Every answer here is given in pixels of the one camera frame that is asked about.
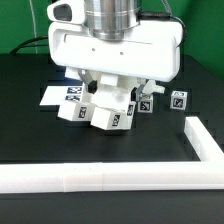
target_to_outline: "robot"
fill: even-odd
[[[83,81],[80,101],[58,116],[104,130],[131,128],[136,103],[164,93],[180,67],[181,20],[141,11],[140,0],[61,0],[48,7],[50,54]]]

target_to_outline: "green background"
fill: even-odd
[[[224,79],[224,1],[169,0],[173,14],[186,24],[188,38],[182,49],[214,74]],[[46,8],[50,0],[33,0],[38,36],[46,35],[50,24]],[[142,0],[143,10],[164,11],[160,0]],[[33,38],[29,0],[0,0],[0,53],[8,53]],[[34,49],[20,52],[34,53]],[[39,49],[40,53],[48,52]]]

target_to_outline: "black tabletop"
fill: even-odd
[[[224,144],[224,82],[189,56],[154,94],[152,114],[135,113],[129,131],[103,131],[57,118],[39,106],[47,86],[80,83],[47,55],[0,56],[0,163],[198,160],[183,130],[198,116]],[[173,90],[187,91],[185,111],[170,109]],[[1,223],[223,223],[224,191],[88,192],[0,195]]]

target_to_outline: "white cube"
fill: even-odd
[[[58,117],[69,121],[89,121],[88,106],[87,103],[64,100],[60,105]]]
[[[170,108],[185,110],[187,105],[187,92],[173,91],[171,95]]]
[[[153,95],[144,96],[141,101],[138,102],[138,112],[152,113],[153,112]]]
[[[122,113],[95,107],[91,125],[104,130],[122,129]]]
[[[100,84],[117,86],[118,84],[118,75],[102,73]]]

